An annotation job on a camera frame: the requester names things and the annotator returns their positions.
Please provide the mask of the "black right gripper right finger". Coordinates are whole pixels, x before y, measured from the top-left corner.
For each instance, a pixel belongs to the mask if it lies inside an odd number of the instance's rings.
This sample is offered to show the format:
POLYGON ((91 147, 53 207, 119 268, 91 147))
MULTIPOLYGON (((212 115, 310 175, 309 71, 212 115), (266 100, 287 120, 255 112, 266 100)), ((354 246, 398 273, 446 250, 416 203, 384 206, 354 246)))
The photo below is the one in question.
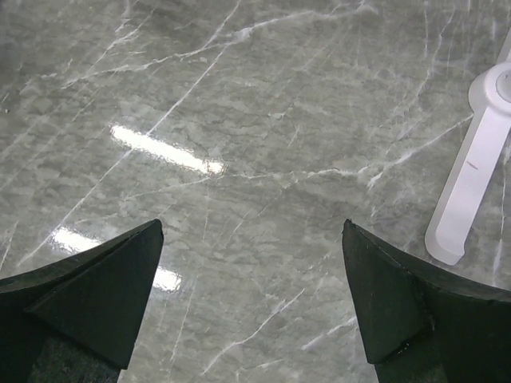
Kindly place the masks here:
POLYGON ((508 382, 510 292, 452 274, 346 220, 343 257, 380 382, 508 382))

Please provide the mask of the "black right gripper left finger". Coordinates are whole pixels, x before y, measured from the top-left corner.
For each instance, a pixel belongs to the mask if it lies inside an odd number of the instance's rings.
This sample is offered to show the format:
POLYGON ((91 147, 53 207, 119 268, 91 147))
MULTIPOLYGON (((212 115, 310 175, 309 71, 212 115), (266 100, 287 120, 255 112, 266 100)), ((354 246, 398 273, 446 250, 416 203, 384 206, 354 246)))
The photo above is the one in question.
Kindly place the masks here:
POLYGON ((115 382, 127 369, 164 243, 153 219, 1 281, 3 382, 115 382))

